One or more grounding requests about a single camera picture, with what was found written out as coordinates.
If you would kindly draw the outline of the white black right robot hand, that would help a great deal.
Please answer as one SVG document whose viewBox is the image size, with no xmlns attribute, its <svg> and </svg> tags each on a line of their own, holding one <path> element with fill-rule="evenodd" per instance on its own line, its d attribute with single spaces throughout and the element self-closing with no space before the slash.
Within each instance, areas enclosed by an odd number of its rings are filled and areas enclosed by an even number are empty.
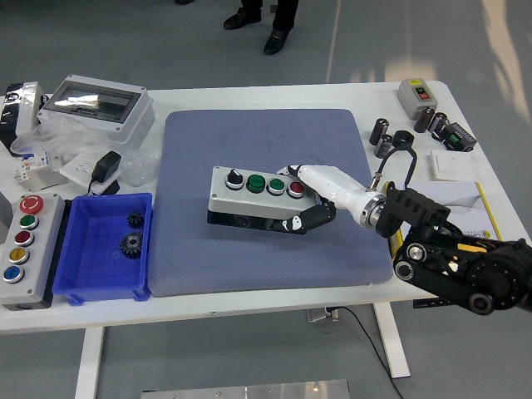
<svg viewBox="0 0 532 399">
<path fill-rule="evenodd" d="M 371 224 L 374 194 L 371 194 L 358 181 L 335 166 L 328 165 L 289 165 L 278 171 L 279 175 L 297 177 L 322 199 L 314 205 L 285 220 L 271 219 L 266 223 L 267 231 L 305 234 L 333 221 L 337 209 L 347 210 L 362 227 Z"/>
</svg>

